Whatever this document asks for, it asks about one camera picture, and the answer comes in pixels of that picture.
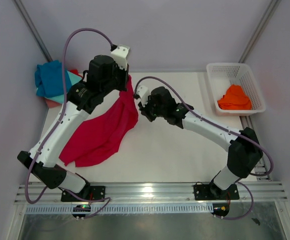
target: black mounting plate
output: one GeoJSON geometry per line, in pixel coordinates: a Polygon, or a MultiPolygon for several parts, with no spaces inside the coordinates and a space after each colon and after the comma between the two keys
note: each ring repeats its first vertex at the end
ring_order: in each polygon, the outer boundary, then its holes
{"type": "MultiPolygon", "coordinates": [[[[210,185],[209,184],[202,184],[202,183],[196,183],[193,185],[194,188],[194,196],[196,201],[204,201],[204,200],[227,200],[226,197],[227,195],[220,197],[220,198],[215,198],[211,191],[210,191],[210,185]]],[[[229,186],[227,189],[227,192],[229,193],[229,198],[231,200],[238,200],[240,199],[240,194],[237,189],[236,184],[232,184],[229,186]]]]}
{"type": "MultiPolygon", "coordinates": [[[[86,186],[87,189],[80,191],[81,194],[76,194],[78,197],[86,200],[100,200],[105,198],[105,186],[86,186]]],[[[61,193],[61,202],[83,202],[76,199],[74,196],[63,190],[61,193]]]]}

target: stack of folded cloth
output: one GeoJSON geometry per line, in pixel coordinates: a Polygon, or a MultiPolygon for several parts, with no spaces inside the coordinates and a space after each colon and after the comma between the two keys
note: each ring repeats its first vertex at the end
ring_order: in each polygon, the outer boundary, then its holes
{"type": "MultiPolygon", "coordinates": [[[[68,92],[72,85],[78,83],[82,76],[76,69],[66,71],[65,82],[68,92]]],[[[56,60],[37,65],[35,72],[36,95],[43,97],[49,108],[61,105],[64,101],[62,64],[56,60]]]]}

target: red towel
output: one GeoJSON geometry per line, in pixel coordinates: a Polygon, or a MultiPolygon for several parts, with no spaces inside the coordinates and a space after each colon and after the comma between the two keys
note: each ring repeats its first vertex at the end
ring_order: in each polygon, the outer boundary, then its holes
{"type": "Polygon", "coordinates": [[[61,152],[60,160],[65,166],[75,161],[76,167],[102,163],[118,152],[123,137],[136,125],[138,117],[129,76],[127,91],[119,93],[118,100],[106,113],[78,127],[61,152]]]}

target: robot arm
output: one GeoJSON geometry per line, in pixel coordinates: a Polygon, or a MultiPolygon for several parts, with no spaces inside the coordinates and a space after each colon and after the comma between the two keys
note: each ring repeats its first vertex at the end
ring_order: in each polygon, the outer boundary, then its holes
{"type": "MultiPolygon", "coordinates": [[[[32,173],[48,188],[64,188],[83,199],[88,199],[89,183],[77,174],[61,168],[56,162],[75,130],[88,118],[96,106],[103,102],[104,97],[113,90],[126,91],[129,50],[129,47],[119,45],[112,50],[110,56],[96,56],[89,63],[87,80],[81,80],[70,88],[62,121],[44,144],[32,169],[32,173]]],[[[29,152],[21,151],[17,156],[17,159],[27,168],[30,167],[41,141],[59,121],[61,112],[41,140],[29,152]]]]}
{"type": "Polygon", "coordinates": [[[227,165],[213,178],[208,186],[214,199],[223,198],[232,184],[246,178],[263,156],[263,152],[250,142],[229,134],[231,131],[238,135],[244,135],[258,143],[257,136],[251,128],[247,127],[244,130],[239,130],[226,126],[203,116],[199,111],[188,105],[190,109],[205,120],[228,129],[228,132],[225,132],[215,125],[197,118],[182,103],[176,103],[170,92],[163,86],[155,88],[150,93],[146,86],[141,85],[137,88],[134,97],[140,99],[139,110],[150,122],[157,117],[162,117],[169,124],[198,133],[228,152],[227,165]]]}

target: white table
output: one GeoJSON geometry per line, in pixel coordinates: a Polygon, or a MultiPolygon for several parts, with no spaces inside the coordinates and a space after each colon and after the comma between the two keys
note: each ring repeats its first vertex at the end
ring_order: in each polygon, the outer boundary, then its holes
{"type": "MultiPolygon", "coordinates": [[[[131,73],[133,86],[145,76],[159,77],[168,82],[196,110],[230,127],[242,129],[237,116],[217,116],[213,100],[206,86],[207,74],[203,72],[177,73],[131,73]]],[[[142,85],[152,90],[162,84],[149,79],[142,85]]],[[[118,98],[118,92],[109,94],[89,119],[105,113],[118,98]]],[[[52,124],[61,107],[48,111],[43,133],[52,124]]],[[[164,119],[149,122],[139,114],[138,123],[124,137],[119,151],[99,165],[75,167],[72,162],[64,166],[90,182],[209,182],[227,163],[227,152],[214,142],[177,126],[169,125],[164,119]]],[[[249,176],[243,181],[256,181],[249,176]]],[[[31,175],[30,182],[40,182],[31,175]]]]}

